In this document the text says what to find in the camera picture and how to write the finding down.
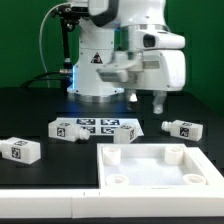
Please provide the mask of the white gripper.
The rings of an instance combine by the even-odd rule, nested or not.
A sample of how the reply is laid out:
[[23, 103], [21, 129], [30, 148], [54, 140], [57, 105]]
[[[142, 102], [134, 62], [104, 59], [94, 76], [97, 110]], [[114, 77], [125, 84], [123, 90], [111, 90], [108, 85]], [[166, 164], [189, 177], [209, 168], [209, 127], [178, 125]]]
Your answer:
[[[153, 113], [162, 114], [167, 97], [165, 91], [180, 91], [185, 85], [185, 56], [180, 50], [150, 50], [129, 54], [115, 51], [111, 61], [97, 70], [104, 82], [114, 86], [153, 90]], [[129, 102], [138, 101], [130, 92]]]

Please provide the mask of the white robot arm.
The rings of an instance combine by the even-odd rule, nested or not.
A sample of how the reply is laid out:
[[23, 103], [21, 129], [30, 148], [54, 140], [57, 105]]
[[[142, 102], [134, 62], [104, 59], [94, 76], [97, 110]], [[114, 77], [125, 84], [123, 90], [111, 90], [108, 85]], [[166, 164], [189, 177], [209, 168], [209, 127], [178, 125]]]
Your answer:
[[79, 57], [68, 94], [109, 102], [138, 90], [153, 92], [161, 114], [169, 91], [185, 85], [185, 38], [164, 19], [166, 0], [67, 0], [80, 24]]

